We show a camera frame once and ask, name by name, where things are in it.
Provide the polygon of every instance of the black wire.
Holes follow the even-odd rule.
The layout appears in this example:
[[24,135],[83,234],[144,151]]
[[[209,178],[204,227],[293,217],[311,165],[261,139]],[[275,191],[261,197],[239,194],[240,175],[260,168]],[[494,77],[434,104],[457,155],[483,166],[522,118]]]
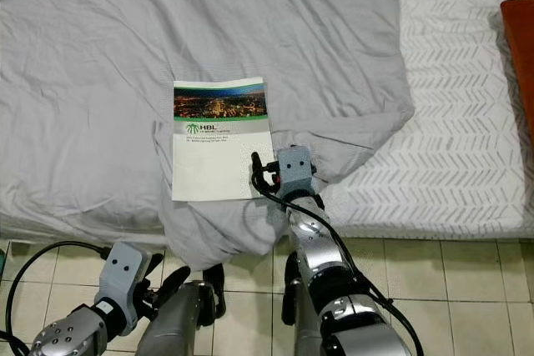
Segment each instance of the black wire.
[[252,181],[252,185],[254,186],[254,188],[260,194],[265,196],[267,199],[270,199],[273,202],[281,204],[282,206],[285,206],[287,208],[292,208],[298,212],[306,214],[307,216],[310,216],[313,219],[317,220],[319,223],[323,224],[325,228],[328,229],[330,235],[334,239],[334,242],[341,248],[341,252],[343,253],[343,256],[345,257],[345,260],[349,264],[349,267],[352,270],[353,274],[363,284],[367,285],[369,290],[374,293],[374,294],[370,293],[371,298],[376,303],[378,303],[380,306],[382,306],[385,310],[390,312],[391,315],[394,316],[399,321],[399,323],[401,323],[404,326],[408,334],[411,336],[411,339],[413,340],[414,345],[416,346],[417,356],[424,356],[421,341],[417,337],[417,333],[414,330],[408,318],[406,318],[406,316],[396,306],[393,305],[393,299],[388,299],[386,296],[384,296],[384,294],[356,267],[354,263],[354,259],[352,258],[352,255],[349,252],[349,249],[345,246],[343,239],[341,239],[340,235],[335,231],[335,229],[319,214],[313,213],[307,208],[303,208],[299,206],[298,204],[287,202],[284,199],[279,198],[278,196],[275,196],[272,193],[269,193],[263,190],[262,187],[258,184],[258,176],[260,174],[263,174],[263,172],[260,170],[257,170],[252,173],[251,181]]
[[28,346],[26,346],[25,343],[23,343],[20,339],[16,338],[13,335],[13,326],[11,324],[11,318],[13,314],[13,300],[15,299],[15,291],[17,291],[17,286],[20,283],[20,280],[22,279],[24,273],[26,273],[26,270],[28,270],[32,263],[35,262],[35,260],[45,254],[47,251],[52,250],[54,248],[60,248],[62,246],[79,246],[80,248],[92,249],[100,254],[105,249],[100,248],[96,245],[92,245],[91,243],[84,243],[79,241],[62,241],[53,243],[52,245],[48,245],[42,248],[23,265],[23,267],[18,271],[17,275],[15,276],[13,283],[11,284],[11,288],[9,289],[8,294],[8,301],[6,303],[6,335],[15,338],[14,341],[9,341],[9,346],[11,347],[11,350],[13,351],[13,354],[15,356],[26,356],[30,353],[30,349],[28,348]]

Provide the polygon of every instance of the gray duvet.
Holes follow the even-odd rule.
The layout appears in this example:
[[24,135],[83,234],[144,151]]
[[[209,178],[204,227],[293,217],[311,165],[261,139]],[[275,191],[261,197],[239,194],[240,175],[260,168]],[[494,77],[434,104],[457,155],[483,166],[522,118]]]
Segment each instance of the gray duvet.
[[175,79],[264,77],[275,148],[308,146],[318,187],[413,113],[399,0],[0,4],[0,235],[160,243],[162,223],[193,268],[268,252],[263,199],[171,202]]

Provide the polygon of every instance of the white mattress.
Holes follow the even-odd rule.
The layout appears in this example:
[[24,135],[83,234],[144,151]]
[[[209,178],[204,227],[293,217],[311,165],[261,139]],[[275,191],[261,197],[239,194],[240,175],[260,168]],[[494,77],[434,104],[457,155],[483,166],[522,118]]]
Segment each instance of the white mattress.
[[345,234],[534,236],[532,151],[501,1],[401,0],[416,115],[325,191]]

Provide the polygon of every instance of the bed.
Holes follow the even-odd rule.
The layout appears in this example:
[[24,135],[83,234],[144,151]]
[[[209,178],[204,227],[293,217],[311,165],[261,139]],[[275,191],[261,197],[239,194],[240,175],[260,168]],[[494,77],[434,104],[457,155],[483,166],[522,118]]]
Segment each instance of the bed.
[[[329,39],[329,43],[340,46],[327,49],[335,53],[332,65],[339,69],[337,74],[322,71],[323,66],[308,56],[317,49],[291,54],[291,40],[304,35],[305,30],[293,26],[291,18],[275,18],[275,13],[263,8],[259,22],[276,20],[281,31],[261,32],[258,40],[276,34],[276,46],[288,49],[291,56],[276,61],[283,64],[279,67],[297,71],[292,62],[304,60],[308,71],[315,72],[311,77],[292,77],[300,86],[289,95],[276,92],[277,87],[291,84],[284,81],[290,75],[281,77],[275,62],[262,64],[261,58],[252,53],[247,54],[246,63],[231,62],[239,57],[244,36],[235,31],[228,33],[228,24],[213,20],[211,10],[217,5],[209,6],[206,0],[199,7],[204,16],[212,18],[211,25],[195,19],[197,16],[187,13],[187,8],[178,7],[185,7],[191,0],[175,0],[176,7],[159,3],[160,0],[18,0],[18,11],[27,19],[11,13],[13,9],[8,6],[12,0],[1,1],[3,237],[33,241],[65,237],[109,242],[127,239],[168,244],[194,268],[238,252],[268,252],[284,232],[284,224],[274,210],[267,213],[271,206],[265,202],[169,201],[172,155],[169,124],[165,122],[172,116],[168,94],[177,71],[183,80],[224,80],[236,78],[236,74],[266,76],[268,91],[273,93],[269,99],[268,92],[268,102],[275,146],[303,143],[311,147],[319,171],[324,174],[316,184],[322,189],[333,224],[345,235],[534,235],[531,147],[503,36],[499,14],[502,0],[400,0],[400,49],[406,75],[401,53],[395,50],[399,45],[398,33],[395,41],[398,0],[357,0],[383,8],[376,15],[364,14],[372,24],[362,25],[358,18],[343,22],[349,28],[354,23],[358,29],[371,26],[379,33],[393,35],[377,39],[370,31],[362,39],[363,45],[353,43],[352,47],[342,48],[342,39],[360,37],[327,30],[330,35],[336,32],[340,36]],[[234,16],[247,17],[247,1],[255,2],[234,4]],[[301,16],[305,23],[321,19],[320,13],[312,13],[316,5],[300,1],[300,14],[309,12]],[[270,0],[262,2],[274,6]],[[358,12],[338,2],[324,1],[337,5],[341,10],[337,13],[342,16]],[[135,13],[123,7],[128,3],[137,4]],[[39,9],[39,15],[28,11],[28,6],[37,8],[41,4],[46,7]],[[284,16],[291,16],[293,8],[295,4],[289,5]],[[36,18],[41,18],[42,23],[36,25]],[[62,22],[69,19],[75,23],[63,26]],[[195,30],[177,31],[173,28],[177,21],[187,21],[189,25],[185,27]],[[167,27],[170,34],[163,37],[161,31],[153,29],[156,26]],[[24,28],[33,34],[24,35]],[[231,45],[227,63],[212,57],[216,49],[204,42],[214,30],[223,33],[218,46],[228,49]],[[56,33],[53,40],[47,36],[49,31]],[[310,32],[321,33],[311,28]],[[162,46],[165,43],[174,46]],[[21,48],[33,51],[18,54]],[[325,97],[319,92],[314,98],[313,91],[301,92],[300,87],[315,88],[317,82],[324,85],[342,78],[351,80],[354,76],[348,76],[346,69],[354,51],[374,52],[373,63],[358,62],[363,71],[359,77],[371,77],[370,81],[360,78],[358,88],[372,90],[362,89],[356,94],[359,98],[354,94],[348,98],[343,93]],[[346,60],[340,61],[340,54]],[[197,63],[199,58],[204,60],[202,68]],[[82,72],[76,69],[77,65],[83,65]],[[389,80],[376,81],[380,77]],[[412,119],[406,77],[416,111]],[[152,91],[154,86],[169,90]],[[379,97],[376,87],[382,91]],[[25,102],[20,100],[20,93],[6,88],[23,92],[26,89]],[[302,99],[312,107],[299,108]],[[359,104],[367,105],[368,100],[370,106],[361,112]],[[286,116],[286,103],[295,111],[296,117],[291,120]],[[347,129],[347,120],[329,120],[335,129],[327,133],[321,127],[310,129],[314,122],[310,111],[311,115],[321,115],[328,107],[336,117],[363,118],[350,120],[351,128]],[[20,113],[23,123],[13,118],[20,117]],[[307,124],[298,127],[299,120]],[[32,137],[31,127],[38,128],[38,138]],[[21,179],[28,175],[32,180]]]

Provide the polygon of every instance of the tile floor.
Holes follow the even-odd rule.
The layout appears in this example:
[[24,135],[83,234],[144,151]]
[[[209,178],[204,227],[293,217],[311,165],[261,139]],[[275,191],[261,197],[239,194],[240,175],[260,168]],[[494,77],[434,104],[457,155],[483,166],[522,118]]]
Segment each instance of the tile floor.
[[[357,265],[415,326],[427,355],[534,355],[534,243],[462,243],[347,239]],[[8,261],[0,283],[0,316],[20,266],[39,246],[0,241]],[[285,356],[293,330],[280,320],[286,240],[264,257],[240,255],[226,264],[227,314],[197,333],[195,354]],[[181,265],[167,252],[150,275],[158,287]],[[85,249],[61,248],[26,273],[14,309],[14,330],[30,343],[46,323],[91,303],[103,261]],[[147,326],[116,338],[105,356],[133,355]],[[400,335],[409,339],[394,320]],[[8,347],[0,342],[0,355]]]

